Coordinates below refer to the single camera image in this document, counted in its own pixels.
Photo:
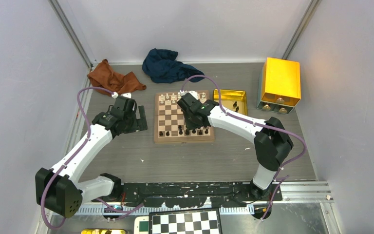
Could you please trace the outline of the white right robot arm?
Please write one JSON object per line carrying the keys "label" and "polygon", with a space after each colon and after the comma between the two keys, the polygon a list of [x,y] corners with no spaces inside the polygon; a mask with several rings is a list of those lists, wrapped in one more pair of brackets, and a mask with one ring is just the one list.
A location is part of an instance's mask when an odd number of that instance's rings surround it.
{"label": "white right robot arm", "polygon": [[251,118],[224,109],[213,100],[198,100],[195,91],[181,92],[177,105],[181,108],[189,130],[215,127],[232,132],[254,144],[259,164],[252,178],[251,194],[256,200],[265,199],[276,172],[294,144],[282,123],[275,117],[269,120]]}

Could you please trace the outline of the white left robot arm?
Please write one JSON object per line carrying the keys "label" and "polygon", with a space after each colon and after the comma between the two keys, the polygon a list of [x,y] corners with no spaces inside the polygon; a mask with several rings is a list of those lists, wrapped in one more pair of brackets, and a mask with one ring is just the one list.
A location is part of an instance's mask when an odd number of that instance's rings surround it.
{"label": "white left robot arm", "polygon": [[110,201],[121,198],[121,179],[109,173],[79,182],[95,156],[116,136],[148,128],[144,107],[138,106],[130,93],[113,97],[115,103],[95,116],[84,137],[62,160],[36,173],[36,199],[42,208],[70,218],[83,203],[102,197]]}

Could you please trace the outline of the yellow metal tray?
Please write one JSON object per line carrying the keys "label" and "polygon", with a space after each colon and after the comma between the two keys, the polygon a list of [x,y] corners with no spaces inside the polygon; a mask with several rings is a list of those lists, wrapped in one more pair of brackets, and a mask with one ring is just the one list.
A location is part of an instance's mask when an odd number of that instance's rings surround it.
{"label": "yellow metal tray", "polygon": [[222,105],[225,109],[248,115],[247,95],[244,90],[221,89]]}

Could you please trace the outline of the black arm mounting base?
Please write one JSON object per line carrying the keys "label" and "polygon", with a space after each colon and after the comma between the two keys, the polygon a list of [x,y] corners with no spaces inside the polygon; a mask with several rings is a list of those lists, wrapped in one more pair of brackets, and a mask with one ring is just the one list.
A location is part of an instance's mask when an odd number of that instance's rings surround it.
{"label": "black arm mounting base", "polygon": [[103,196],[109,204],[123,202],[146,208],[201,208],[210,204],[212,208],[244,207],[253,203],[281,201],[281,190],[276,184],[260,191],[250,182],[156,182],[122,183],[117,192]]}

